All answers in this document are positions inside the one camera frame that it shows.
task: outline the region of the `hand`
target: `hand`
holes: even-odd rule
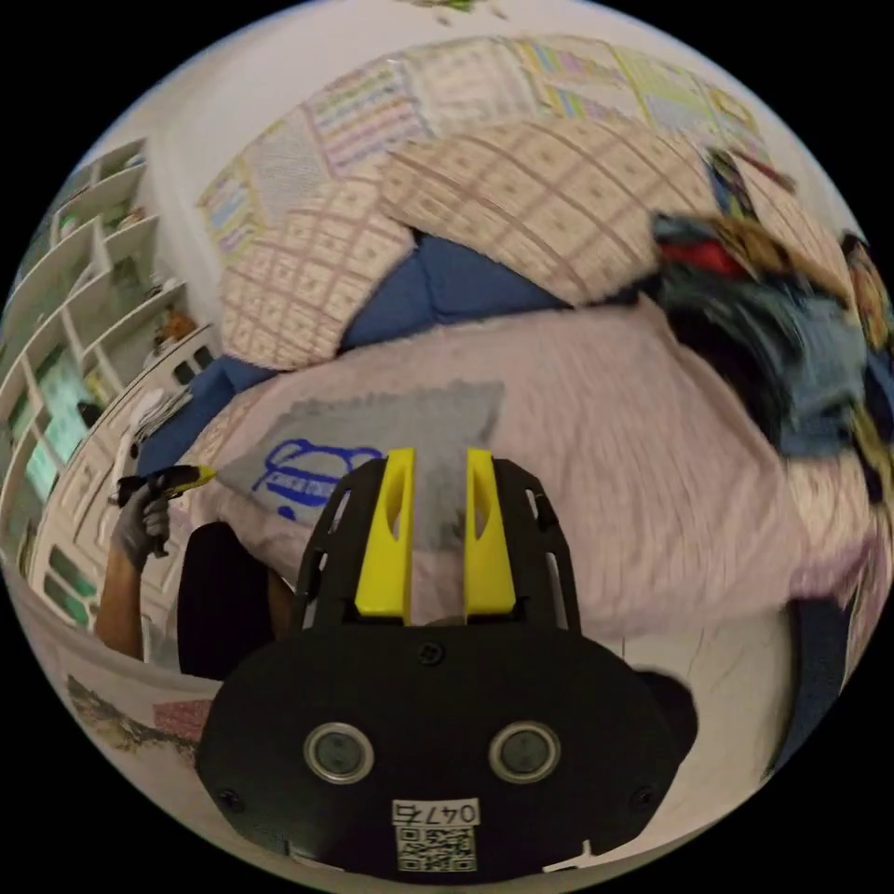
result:
[[[153,496],[145,484],[121,510],[112,532],[112,545],[119,547],[142,574],[156,545],[165,543],[169,536],[168,500]]]

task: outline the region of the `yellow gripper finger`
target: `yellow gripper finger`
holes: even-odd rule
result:
[[[494,458],[469,450],[466,467],[466,621],[509,615],[515,587],[496,488]]]
[[[354,605],[361,617],[410,624],[415,450],[388,454]]]

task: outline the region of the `blue pillow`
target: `blue pillow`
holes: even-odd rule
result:
[[[138,475],[179,463],[205,426],[236,396],[223,364],[217,361],[193,379],[189,390],[192,400],[141,445]]]
[[[341,351],[425,332],[435,325],[425,274],[417,253],[399,264],[354,317]]]
[[[221,364],[226,377],[230,380],[230,384],[237,394],[248,391],[249,388],[254,388],[256,385],[266,382],[267,379],[272,379],[277,374],[276,370],[268,370],[263,366],[255,366],[246,360],[228,357],[227,355],[218,358],[214,362]]]
[[[438,323],[561,310],[568,306],[508,267],[447,239],[423,237],[419,259]]]

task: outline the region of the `white wall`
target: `white wall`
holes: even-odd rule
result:
[[[758,118],[775,163],[835,229],[860,231],[819,163],[775,113],[700,53],[614,10],[576,0],[501,0],[438,25],[431,10],[395,0],[326,0],[277,14],[185,65],[102,140],[150,134],[153,188],[175,260],[203,315],[218,318],[220,264],[196,200],[247,143],[298,103],[365,61],[413,45],[475,34],[600,37],[673,61],[738,95]]]

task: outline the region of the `blue drawing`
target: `blue drawing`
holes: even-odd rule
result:
[[[344,464],[340,475],[326,475],[312,472],[303,467],[304,461],[313,456],[332,456]],[[370,459],[383,459],[384,454],[373,447],[326,447],[312,444],[304,438],[284,440],[267,454],[264,460],[264,474],[251,487],[254,493],[260,487],[291,503],[310,508],[324,507],[335,485],[348,473]],[[280,506],[277,510],[284,519],[296,521],[295,510],[289,506]]]

